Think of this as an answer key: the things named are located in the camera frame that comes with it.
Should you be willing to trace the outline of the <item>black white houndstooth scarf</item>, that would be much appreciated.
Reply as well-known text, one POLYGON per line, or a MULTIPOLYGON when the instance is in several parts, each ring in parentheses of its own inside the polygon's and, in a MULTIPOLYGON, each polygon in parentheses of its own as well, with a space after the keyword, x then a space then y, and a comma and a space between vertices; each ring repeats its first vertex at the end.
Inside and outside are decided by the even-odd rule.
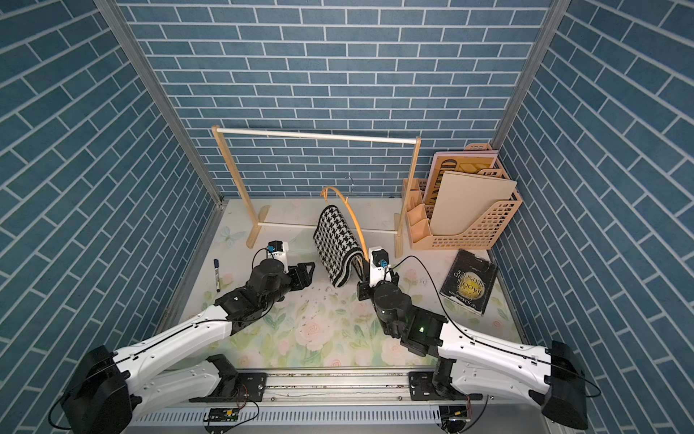
POLYGON ((313 240, 334 287, 343 287, 352 272, 359 281, 367 280, 365 244, 355 236, 336 205, 327 205, 321 211, 313 240))

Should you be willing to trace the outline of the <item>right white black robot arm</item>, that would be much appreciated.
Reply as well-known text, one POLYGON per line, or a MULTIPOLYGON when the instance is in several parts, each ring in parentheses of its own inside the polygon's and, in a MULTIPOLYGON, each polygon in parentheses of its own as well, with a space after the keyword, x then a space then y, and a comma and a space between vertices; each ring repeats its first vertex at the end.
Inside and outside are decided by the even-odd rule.
POLYGON ((436 358, 431 383, 439 397, 521 401, 560 425, 587 429, 587 380, 569 345, 520 345, 461 327, 414 305, 391 280, 361 282, 357 296, 372 302, 385 335, 412 354, 436 358))

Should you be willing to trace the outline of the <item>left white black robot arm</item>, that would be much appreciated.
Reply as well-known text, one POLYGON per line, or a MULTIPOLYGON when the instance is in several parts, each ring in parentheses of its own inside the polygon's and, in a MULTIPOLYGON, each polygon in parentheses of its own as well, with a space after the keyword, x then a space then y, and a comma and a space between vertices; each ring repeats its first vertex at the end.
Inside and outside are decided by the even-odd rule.
POLYGON ((83 356, 57 404, 74 433, 120 433, 130 422, 191 399, 238 400, 245 391, 223 354, 188 368, 172 367, 208 345, 254 324, 292 291, 309 287, 313 262, 287 266, 265 259, 246 284, 217 298, 193 318, 140 343, 83 356))

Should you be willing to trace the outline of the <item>floral table mat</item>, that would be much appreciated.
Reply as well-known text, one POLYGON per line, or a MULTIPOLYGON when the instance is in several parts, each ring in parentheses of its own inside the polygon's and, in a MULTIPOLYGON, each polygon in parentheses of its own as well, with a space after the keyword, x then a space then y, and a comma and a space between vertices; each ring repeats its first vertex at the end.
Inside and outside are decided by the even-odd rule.
MULTIPOLYGON (((249 249, 249 215, 241 200, 229 201, 184 308, 183 319, 192 318, 220 295, 244 284, 252 267, 265 258, 268 242, 286 242, 291 264, 319 262, 313 234, 325 208, 323 199, 257 199, 254 206, 270 207, 268 222, 311 225, 312 229, 264 227, 255 246, 249 249), (213 259, 220 262, 220 293, 215 290, 213 259)), ((453 251, 405 251, 396 261, 401 289, 417 306, 448 313, 462 327, 519 342, 519 330, 500 287, 494 288, 482 316, 437 298, 435 289, 443 284, 454 258, 453 251)), ((343 287, 336 288, 325 267, 318 266, 309 288, 290 293, 267 316, 235 336, 187 357, 184 366, 196 365, 212 354, 224 354, 241 369, 261 370, 433 365, 433 358, 414 356, 399 341, 383 333, 372 304, 357 299, 357 282, 357 277, 351 276, 343 287)))

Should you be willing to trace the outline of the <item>wooden clothes rack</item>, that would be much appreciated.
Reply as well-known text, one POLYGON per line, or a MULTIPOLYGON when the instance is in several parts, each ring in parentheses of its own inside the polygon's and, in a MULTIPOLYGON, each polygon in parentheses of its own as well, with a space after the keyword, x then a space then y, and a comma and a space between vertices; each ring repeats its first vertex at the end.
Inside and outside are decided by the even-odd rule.
POLYGON ((240 195, 240 199, 244 203, 246 211, 249 215, 252 228, 249 236, 246 240, 247 247, 253 248, 258 240, 258 235, 260 235, 261 229, 263 227, 274 227, 274 228, 294 228, 294 229, 312 229, 311 225, 301 225, 301 224, 286 224, 285 222, 267 222, 267 214, 269 213, 269 206, 264 206, 259 212, 255 210, 253 202, 249 197, 248 190, 243 182, 240 170, 237 168, 234 157, 231 153, 231 148, 227 144, 227 135, 236 136, 255 136, 255 137, 277 137, 278 139, 310 139, 316 142, 320 140, 341 140, 341 141, 352 141, 352 142, 370 142, 370 143, 381 143, 381 144, 394 144, 403 146, 413 146, 413 152, 410 159, 410 171, 408 171, 408 177, 406 178, 404 192, 402 193, 402 204, 401 210, 395 215, 395 229, 394 230, 372 230, 372 233, 383 233, 392 234, 394 236, 394 249, 395 257, 400 258, 404 253, 404 222, 406 219, 407 211, 407 198, 410 188, 413 186, 414 175, 416 171, 417 161, 419 160, 419 152, 422 145, 422 137, 416 137, 415 139, 397 139, 396 137, 369 137, 369 136, 355 136, 355 135, 334 135, 334 134, 321 134, 321 133, 304 133, 304 132, 290 132, 290 131, 274 131, 274 130, 257 130, 248 128, 221 128, 219 126, 213 126, 211 128, 211 133, 218 145, 220 153, 224 159, 224 162, 231 174, 232 180, 237 187, 237 191, 240 195))

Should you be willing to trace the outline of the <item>black book gold cover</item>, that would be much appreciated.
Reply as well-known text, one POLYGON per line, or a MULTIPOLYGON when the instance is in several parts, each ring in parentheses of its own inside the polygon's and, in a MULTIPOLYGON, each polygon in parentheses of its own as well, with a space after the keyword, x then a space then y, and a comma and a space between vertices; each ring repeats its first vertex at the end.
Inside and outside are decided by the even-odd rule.
POLYGON ((459 250, 439 294, 482 316, 492 296, 498 271, 493 262, 470 251, 459 250))

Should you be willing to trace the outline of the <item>beige board in organizer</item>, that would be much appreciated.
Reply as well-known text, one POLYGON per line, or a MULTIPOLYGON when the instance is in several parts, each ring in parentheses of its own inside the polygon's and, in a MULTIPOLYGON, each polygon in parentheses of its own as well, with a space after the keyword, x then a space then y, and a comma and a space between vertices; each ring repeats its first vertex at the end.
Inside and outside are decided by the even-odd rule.
POLYGON ((511 198, 517 183, 487 175, 448 171, 430 219, 433 235, 464 233, 492 205, 511 198))

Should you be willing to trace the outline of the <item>right circuit board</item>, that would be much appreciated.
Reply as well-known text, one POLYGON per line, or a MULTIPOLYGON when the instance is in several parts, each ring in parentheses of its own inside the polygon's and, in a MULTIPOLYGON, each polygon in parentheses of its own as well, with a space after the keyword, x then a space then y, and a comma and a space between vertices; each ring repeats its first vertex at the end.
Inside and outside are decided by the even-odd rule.
POLYGON ((438 407, 439 428, 446 433, 462 433, 471 421, 471 411, 462 405, 441 405, 438 407))

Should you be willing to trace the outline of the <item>circuit board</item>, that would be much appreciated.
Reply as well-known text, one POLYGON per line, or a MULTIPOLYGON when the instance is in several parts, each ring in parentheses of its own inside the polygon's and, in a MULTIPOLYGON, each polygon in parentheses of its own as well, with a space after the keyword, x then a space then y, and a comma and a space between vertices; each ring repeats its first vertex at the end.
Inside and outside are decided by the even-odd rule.
POLYGON ((212 408, 204 418, 204 423, 233 423, 239 419, 238 408, 212 408))
POLYGON ((462 433, 471 421, 471 411, 462 405, 441 405, 438 407, 439 428, 446 433, 462 433))

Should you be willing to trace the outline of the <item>left circuit board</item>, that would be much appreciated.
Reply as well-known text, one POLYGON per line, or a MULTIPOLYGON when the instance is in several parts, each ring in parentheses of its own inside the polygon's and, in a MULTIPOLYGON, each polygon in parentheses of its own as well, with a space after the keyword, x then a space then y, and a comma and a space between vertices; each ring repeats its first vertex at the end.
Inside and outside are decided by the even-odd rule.
POLYGON ((212 408, 204 418, 204 423, 233 423, 239 419, 238 408, 212 408))

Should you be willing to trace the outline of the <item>pink book in organizer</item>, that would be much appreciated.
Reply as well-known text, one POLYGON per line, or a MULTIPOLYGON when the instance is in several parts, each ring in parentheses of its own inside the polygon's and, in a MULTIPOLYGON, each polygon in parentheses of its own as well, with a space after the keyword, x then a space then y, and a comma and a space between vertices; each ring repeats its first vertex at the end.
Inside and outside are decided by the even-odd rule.
POLYGON ((483 169, 492 168, 498 157, 493 150, 455 151, 435 153, 424 193, 424 203, 434 205, 438 191, 447 171, 476 175, 483 169))

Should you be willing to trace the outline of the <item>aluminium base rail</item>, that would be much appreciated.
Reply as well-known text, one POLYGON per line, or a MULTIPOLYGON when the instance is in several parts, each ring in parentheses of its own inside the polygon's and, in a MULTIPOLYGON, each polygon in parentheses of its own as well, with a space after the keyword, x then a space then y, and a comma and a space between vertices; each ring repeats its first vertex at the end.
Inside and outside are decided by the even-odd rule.
POLYGON ((471 421, 462 433, 561 433, 563 428, 521 401, 483 395, 480 401, 413 401, 410 374, 432 369, 258 370, 267 374, 261 401, 183 401, 134 419, 122 433, 311 432, 368 429, 446 433, 441 405, 462 405, 471 421), (238 408, 233 423, 204 423, 212 408, 238 408))

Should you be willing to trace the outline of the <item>left aluminium corner post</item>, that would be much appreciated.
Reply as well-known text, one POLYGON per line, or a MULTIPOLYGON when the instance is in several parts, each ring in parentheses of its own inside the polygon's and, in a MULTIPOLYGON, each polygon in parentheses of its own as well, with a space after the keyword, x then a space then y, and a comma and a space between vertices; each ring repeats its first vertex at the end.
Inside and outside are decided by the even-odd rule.
POLYGON ((171 129, 180 147, 184 150, 186 157, 188 157, 194 171, 199 175, 211 199, 213 199, 216 206, 221 206, 223 202, 222 193, 213 181, 207 166, 202 162, 202 158, 176 113, 164 87, 157 78, 149 61, 146 59, 146 54, 126 22, 119 5, 116 1, 111 0, 95 0, 94 4, 119 42, 128 61, 130 61, 135 69, 137 76, 145 85, 155 106, 159 109, 164 122, 168 128, 171 129))

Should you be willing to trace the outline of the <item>aluminium corner post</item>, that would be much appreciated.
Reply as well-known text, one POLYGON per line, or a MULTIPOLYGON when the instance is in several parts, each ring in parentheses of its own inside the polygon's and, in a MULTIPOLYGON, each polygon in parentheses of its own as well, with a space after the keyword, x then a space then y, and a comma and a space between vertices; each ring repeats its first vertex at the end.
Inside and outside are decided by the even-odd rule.
POLYGON ((506 141, 511 126, 515 121, 522 103, 528 94, 533 79, 535 78, 540 65, 549 50, 549 45, 560 26, 561 20, 569 8, 570 0, 556 0, 549 5, 549 10, 542 22, 540 32, 531 50, 522 72, 520 73, 518 82, 515 85, 513 94, 504 110, 504 115, 499 122, 498 128, 491 140, 491 146, 494 150, 500 150, 506 141))
POLYGON ((164 87, 157 78, 149 61, 146 59, 146 54, 126 22, 119 5, 116 1, 111 0, 95 0, 94 4, 119 42, 128 61, 130 61, 135 69, 137 76, 145 85, 155 106, 159 109, 164 122, 168 128, 171 129, 180 147, 184 150, 186 157, 188 157, 194 171, 199 175, 211 199, 213 199, 216 206, 221 206, 223 202, 222 193, 213 181, 207 166, 202 162, 202 158, 176 113, 164 87))

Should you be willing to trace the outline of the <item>right aluminium corner post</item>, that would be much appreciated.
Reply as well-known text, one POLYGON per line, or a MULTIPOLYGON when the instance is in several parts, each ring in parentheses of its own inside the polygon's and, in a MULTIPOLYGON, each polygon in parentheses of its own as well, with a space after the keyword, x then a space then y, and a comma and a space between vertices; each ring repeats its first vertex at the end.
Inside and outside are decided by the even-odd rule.
POLYGON ((528 94, 533 79, 535 78, 540 65, 549 50, 549 45, 560 26, 561 20, 569 8, 570 0, 556 0, 549 5, 549 10, 542 22, 540 32, 531 50, 522 72, 520 73, 518 82, 515 85, 513 94, 504 110, 504 115, 499 122, 498 128, 491 140, 491 146, 494 150, 500 150, 506 141, 511 126, 515 121, 522 103, 528 94))

